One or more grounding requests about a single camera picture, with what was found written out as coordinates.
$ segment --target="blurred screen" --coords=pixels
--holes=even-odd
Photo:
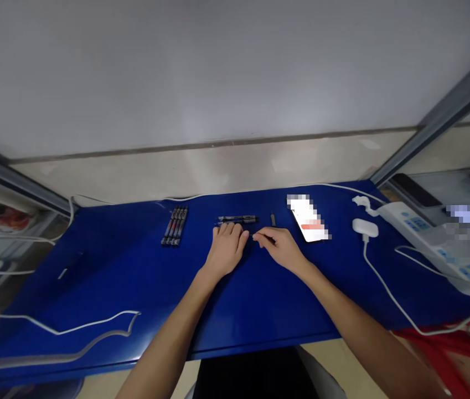
[[[324,220],[318,214],[315,205],[307,194],[288,194],[286,197],[288,209],[290,209],[301,229],[306,242],[331,239],[326,229]]]

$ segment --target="white plug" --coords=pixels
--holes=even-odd
[[[379,235],[379,227],[375,223],[371,223],[362,219],[353,220],[353,230],[362,234],[363,241],[369,241],[369,237],[375,238]]]

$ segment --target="gray wall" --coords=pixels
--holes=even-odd
[[[0,153],[415,125],[470,0],[0,1]]]

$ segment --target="metal frame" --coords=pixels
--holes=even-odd
[[[69,201],[55,192],[21,175],[0,162],[0,185],[36,202],[37,204],[70,217]]]
[[[419,130],[371,177],[378,187],[470,113],[470,72],[423,118]]]

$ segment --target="blue tabletop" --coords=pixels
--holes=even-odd
[[[385,199],[370,181],[340,183]],[[286,207],[287,194],[309,194],[332,239],[307,244]],[[356,194],[339,188],[308,186],[204,196],[184,203],[152,201],[82,208],[38,270],[29,277],[7,314],[27,314],[65,330],[122,310],[138,310],[131,336],[112,336],[69,364],[0,370],[0,387],[76,378],[130,368],[175,308],[203,265],[214,219],[255,214],[250,233],[270,224],[290,229],[302,252],[340,290],[387,329],[410,324],[395,307],[362,256],[354,218],[379,226],[368,257],[401,305],[418,325],[462,320],[470,315],[470,296],[445,278],[395,253],[407,241],[381,217],[352,202]],[[160,245],[171,212],[189,207],[179,248]],[[379,206],[372,201],[374,208]],[[420,255],[418,259],[428,261]],[[64,268],[68,272],[58,280]],[[132,315],[62,336],[26,320],[0,320],[0,358],[52,355],[81,350],[109,330],[126,330]],[[251,239],[242,261],[211,296],[196,329],[189,359],[237,354],[339,337],[325,310],[293,274],[277,265]]]

